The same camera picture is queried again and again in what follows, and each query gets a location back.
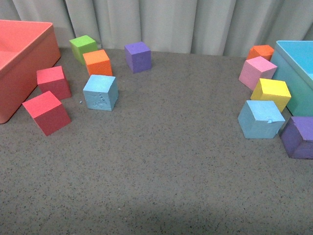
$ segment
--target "purple cube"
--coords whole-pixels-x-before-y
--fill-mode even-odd
[[[150,70],[151,51],[143,42],[124,46],[126,61],[133,73]]]
[[[291,117],[280,138],[289,157],[313,159],[313,117]]]

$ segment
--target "light blue box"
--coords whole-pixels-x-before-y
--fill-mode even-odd
[[[292,115],[313,116],[313,41],[277,41],[270,61],[277,66],[272,79],[288,86]]]
[[[83,93],[89,109],[112,111],[118,98],[116,78],[91,75]]]
[[[247,100],[238,116],[247,139],[273,139],[285,123],[274,101]]]

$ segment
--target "toy block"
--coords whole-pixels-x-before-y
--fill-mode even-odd
[[[273,100],[280,112],[284,110],[291,95],[284,81],[260,78],[251,100]]]
[[[274,49],[270,45],[253,46],[250,49],[249,54],[246,59],[249,60],[258,56],[262,56],[264,59],[270,61],[273,53],[274,53]]]
[[[133,73],[150,70],[151,51],[143,42],[128,44],[124,46],[126,62]]]
[[[38,70],[37,83],[42,93],[51,91],[59,100],[72,96],[62,66]]]
[[[71,122],[64,106],[51,91],[25,101],[23,106],[46,136]]]
[[[87,35],[71,39],[69,42],[70,42],[70,47],[72,48],[74,57],[82,65],[85,64],[85,60],[83,57],[84,53],[98,50],[97,42]]]
[[[116,78],[93,74],[83,93],[89,109],[112,111],[118,98]]]
[[[273,139],[285,119],[273,101],[247,100],[238,122],[247,139]]]
[[[103,49],[85,53],[83,57],[89,76],[93,74],[112,76],[110,59]]]
[[[313,117],[291,117],[280,138],[289,157],[313,159]]]
[[[260,78],[271,79],[277,69],[277,66],[262,56],[246,60],[239,76],[239,81],[249,87],[255,89]]]
[[[0,20],[0,123],[37,87],[36,71],[61,57],[52,23]]]

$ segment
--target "yellow cube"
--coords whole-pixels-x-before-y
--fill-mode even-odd
[[[272,100],[282,112],[291,99],[284,81],[260,78],[252,93],[251,100]]]

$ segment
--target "red container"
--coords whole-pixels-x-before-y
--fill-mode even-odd
[[[0,124],[36,88],[36,71],[60,57],[52,23],[0,20]]]

